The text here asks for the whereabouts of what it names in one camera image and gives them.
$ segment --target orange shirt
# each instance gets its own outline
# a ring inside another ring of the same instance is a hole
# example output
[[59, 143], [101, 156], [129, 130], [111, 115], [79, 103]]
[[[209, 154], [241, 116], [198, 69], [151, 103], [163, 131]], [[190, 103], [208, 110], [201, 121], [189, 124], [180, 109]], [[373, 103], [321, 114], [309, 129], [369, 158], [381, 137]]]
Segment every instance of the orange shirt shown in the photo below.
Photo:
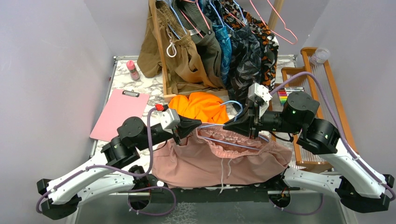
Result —
[[169, 108], [175, 109], [183, 117], [199, 119], [202, 122], [224, 124], [229, 118], [223, 101], [207, 92], [194, 92], [187, 98], [175, 96], [169, 103]]

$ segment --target white marble surface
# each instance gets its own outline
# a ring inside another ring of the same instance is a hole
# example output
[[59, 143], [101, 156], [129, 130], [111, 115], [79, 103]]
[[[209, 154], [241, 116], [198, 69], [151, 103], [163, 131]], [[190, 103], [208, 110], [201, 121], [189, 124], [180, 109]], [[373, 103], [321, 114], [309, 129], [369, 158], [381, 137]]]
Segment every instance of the white marble surface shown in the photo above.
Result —
[[[155, 104], [164, 104], [164, 99], [163, 99], [163, 78], [162, 74], [154, 77], [154, 78], [146, 78], [142, 72], [139, 69], [139, 66], [137, 65], [136, 61], [135, 65], [137, 68], [137, 71], [140, 73], [140, 79], [137, 81], [132, 80], [129, 71], [127, 69], [126, 63], [127, 60], [119, 60], [117, 62], [117, 67], [116, 71], [114, 74], [113, 78], [113, 83], [110, 91], [110, 95], [113, 91], [113, 89], [124, 89], [128, 91], [135, 91], [139, 93], [145, 93], [149, 94], [150, 98], [148, 100], [148, 104], [144, 110], [142, 120], [144, 123], [147, 123], [147, 113], [148, 111], [154, 107]], [[294, 57], [293, 56], [279, 56], [278, 57], [278, 66], [277, 66], [277, 76], [276, 76], [276, 83], [282, 83], [282, 74], [281, 74], [281, 69], [283, 67], [294, 67]], [[228, 101], [228, 96], [221, 97], [221, 99], [226, 102]], [[235, 115], [238, 113], [231, 104], [226, 105], [227, 107], [227, 113], [229, 115], [229, 118], [232, 119], [235, 117]], [[151, 116], [150, 120], [151, 125], [159, 123], [159, 120], [157, 118], [157, 114], [154, 112]], [[283, 142], [286, 146], [292, 147], [291, 144], [287, 144], [286, 142]], [[107, 142], [104, 141], [98, 141], [97, 147], [95, 149], [95, 154], [100, 153], [102, 150], [102, 147], [107, 144]], [[139, 151], [139, 154], [141, 158], [137, 160], [136, 162], [130, 164], [129, 166], [126, 166], [123, 168], [123, 170], [128, 170], [131, 166], [133, 165], [140, 165], [143, 166], [145, 170], [147, 170], [149, 166], [149, 151], [148, 150], [143, 150]]]

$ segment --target pink bottle cap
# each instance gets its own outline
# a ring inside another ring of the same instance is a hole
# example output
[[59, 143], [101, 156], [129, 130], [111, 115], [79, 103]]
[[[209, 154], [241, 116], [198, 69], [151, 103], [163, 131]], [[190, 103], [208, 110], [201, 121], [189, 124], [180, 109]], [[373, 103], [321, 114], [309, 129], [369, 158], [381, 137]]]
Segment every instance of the pink bottle cap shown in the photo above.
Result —
[[135, 69], [135, 63], [133, 61], [128, 61], [127, 62], [127, 68], [128, 68], [128, 70], [134, 70]]

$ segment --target pink clipboard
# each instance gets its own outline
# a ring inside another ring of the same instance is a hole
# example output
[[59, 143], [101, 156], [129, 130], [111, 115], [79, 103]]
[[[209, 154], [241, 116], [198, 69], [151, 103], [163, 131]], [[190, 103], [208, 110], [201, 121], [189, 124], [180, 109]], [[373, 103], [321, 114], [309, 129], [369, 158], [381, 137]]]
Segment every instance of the pink clipboard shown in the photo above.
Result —
[[89, 137], [110, 142], [118, 135], [117, 128], [127, 118], [143, 115], [150, 95], [126, 90], [113, 90]]

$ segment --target pink shorts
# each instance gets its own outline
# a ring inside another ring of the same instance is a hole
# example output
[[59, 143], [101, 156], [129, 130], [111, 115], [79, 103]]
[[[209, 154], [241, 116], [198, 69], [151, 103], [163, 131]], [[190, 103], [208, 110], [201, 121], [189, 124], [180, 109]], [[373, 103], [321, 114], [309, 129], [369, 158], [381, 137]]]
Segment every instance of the pink shorts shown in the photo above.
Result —
[[[254, 149], [231, 146], [204, 137]], [[182, 140], [180, 146], [169, 140], [163, 148], [155, 151], [152, 174], [169, 187], [246, 185], [265, 182], [280, 174], [291, 156], [291, 149], [275, 141], [252, 140], [223, 130], [221, 126], [212, 126], [195, 129]]]

